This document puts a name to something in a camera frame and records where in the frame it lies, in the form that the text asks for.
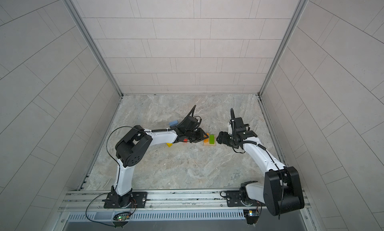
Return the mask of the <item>green wood block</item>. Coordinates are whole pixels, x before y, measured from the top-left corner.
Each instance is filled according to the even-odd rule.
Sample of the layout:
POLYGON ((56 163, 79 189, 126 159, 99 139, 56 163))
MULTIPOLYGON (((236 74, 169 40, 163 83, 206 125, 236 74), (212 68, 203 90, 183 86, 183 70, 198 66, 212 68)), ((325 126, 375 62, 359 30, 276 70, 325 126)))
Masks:
POLYGON ((215 135, 209 135, 209 144, 214 145, 216 143, 215 135))

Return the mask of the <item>light blue wood block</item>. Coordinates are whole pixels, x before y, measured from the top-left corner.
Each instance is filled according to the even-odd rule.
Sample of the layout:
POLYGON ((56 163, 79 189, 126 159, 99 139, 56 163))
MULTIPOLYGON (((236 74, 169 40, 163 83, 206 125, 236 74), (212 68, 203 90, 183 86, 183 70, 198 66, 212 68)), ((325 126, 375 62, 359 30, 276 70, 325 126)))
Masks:
POLYGON ((175 127, 179 124, 177 120, 169 122, 170 127, 175 127))

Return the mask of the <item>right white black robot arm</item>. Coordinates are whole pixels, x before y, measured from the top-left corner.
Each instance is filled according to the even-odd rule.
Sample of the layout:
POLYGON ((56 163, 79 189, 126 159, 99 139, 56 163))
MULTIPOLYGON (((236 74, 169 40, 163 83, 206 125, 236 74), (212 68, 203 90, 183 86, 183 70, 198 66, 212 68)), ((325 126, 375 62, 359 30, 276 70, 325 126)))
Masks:
POLYGON ((253 131, 237 134, 220 132, 218 144, 224 144, 235 150, 241 149, 256 162, 264 173, 264 182, 248 181, 241 184, 238 204, 254 206, 265 204, 273 216, 278 216, 305 207, 304 195, 299 172, 275 158, 261 143, 253 131))

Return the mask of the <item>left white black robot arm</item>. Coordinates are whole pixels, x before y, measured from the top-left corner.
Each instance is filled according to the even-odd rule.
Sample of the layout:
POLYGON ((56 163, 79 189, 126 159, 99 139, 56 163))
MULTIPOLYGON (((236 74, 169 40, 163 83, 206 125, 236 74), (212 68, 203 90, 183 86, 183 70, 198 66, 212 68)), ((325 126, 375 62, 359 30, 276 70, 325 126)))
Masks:
POLYGON ((126 208, 134 204, 133 174, 135 166, 143 159, 148 148, 160 144, 198 143, 209 138, 202 128, 180 130, 167 128, 148 130, 136 125, 115 145, 117 177, 111 191, 104 200, 104 208, 126 208))

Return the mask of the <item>left green circuit board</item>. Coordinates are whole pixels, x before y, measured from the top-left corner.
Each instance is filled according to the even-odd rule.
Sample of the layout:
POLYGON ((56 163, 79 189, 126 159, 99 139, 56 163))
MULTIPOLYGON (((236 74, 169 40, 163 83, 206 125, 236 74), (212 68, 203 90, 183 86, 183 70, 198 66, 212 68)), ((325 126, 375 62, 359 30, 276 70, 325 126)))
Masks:
POLYGON ((130 219, 131 214, 132 214, 131 212, 122 212, 122 213, 115 214, 115 216, 113 217, 113 221, 127 222, 130 219))

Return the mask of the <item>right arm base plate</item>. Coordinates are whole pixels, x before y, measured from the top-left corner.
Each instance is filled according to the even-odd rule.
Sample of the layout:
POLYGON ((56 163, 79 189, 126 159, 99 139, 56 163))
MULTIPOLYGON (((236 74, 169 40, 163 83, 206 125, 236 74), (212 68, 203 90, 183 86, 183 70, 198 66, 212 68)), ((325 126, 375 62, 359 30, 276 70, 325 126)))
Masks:
POLYGON ((220 196, 227 202, 228 207, 265 207, 265 204, 259 201, 242 201, 241 192, 236 191, 221 191, 220 196))

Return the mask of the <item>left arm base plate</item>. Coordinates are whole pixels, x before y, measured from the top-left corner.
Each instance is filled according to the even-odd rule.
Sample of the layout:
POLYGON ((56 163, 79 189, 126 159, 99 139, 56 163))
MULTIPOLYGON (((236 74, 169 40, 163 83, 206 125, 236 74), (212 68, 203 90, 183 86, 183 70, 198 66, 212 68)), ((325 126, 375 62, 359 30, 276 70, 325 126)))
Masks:
POLYGON ((110 192, 103 199, 104 209, 144 208, 147 201, 147 192, 128 192, 123 196, 110 192))

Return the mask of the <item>aluminium mounting rail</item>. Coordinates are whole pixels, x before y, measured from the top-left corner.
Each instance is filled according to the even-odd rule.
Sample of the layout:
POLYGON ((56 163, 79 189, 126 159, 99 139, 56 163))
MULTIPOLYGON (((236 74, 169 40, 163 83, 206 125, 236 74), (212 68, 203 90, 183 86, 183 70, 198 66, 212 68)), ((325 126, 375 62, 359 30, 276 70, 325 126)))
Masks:
POLYGON ((255 209, 259 207, 228 207, 227 202, 220 196, 221 191, 236 191, 228 189, 187 189, 187 190, 136 190, 147 192, 144 208, 104 209, 107 191, 72 191, 67 192, 59 211, 160 211, 160 210, 219 210, 219 209, 255 209))

